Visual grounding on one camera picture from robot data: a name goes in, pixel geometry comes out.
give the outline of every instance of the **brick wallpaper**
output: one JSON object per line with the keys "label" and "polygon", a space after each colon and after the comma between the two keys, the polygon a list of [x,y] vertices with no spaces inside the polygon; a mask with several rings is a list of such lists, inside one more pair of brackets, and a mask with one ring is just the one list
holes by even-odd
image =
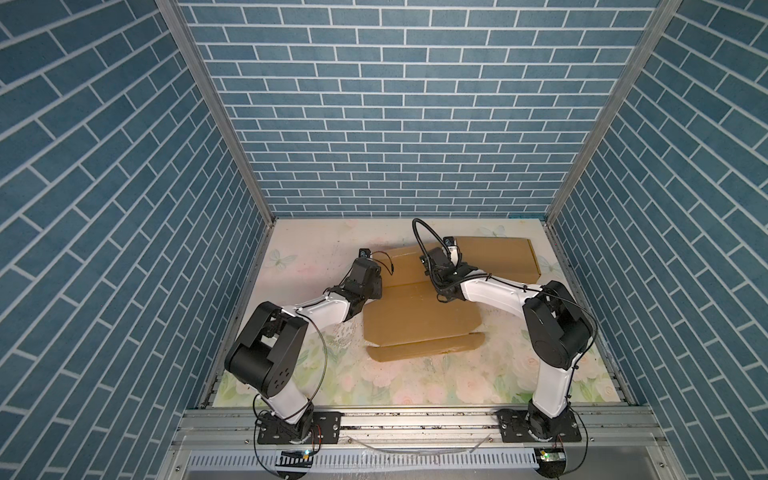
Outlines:
{"label": "brick wallpaper", "polygon": [[0,2],[0,478],[156,474],[262,232],[152,0]]}
{"label": "brick wallpaper", "polygon": [[657,0],[183,0],[280,216],[542,217]]}
{"label": "brick wallpaper", "polygon": [[768,478],[766,25],[684,0],[555,223],[690,478]]}

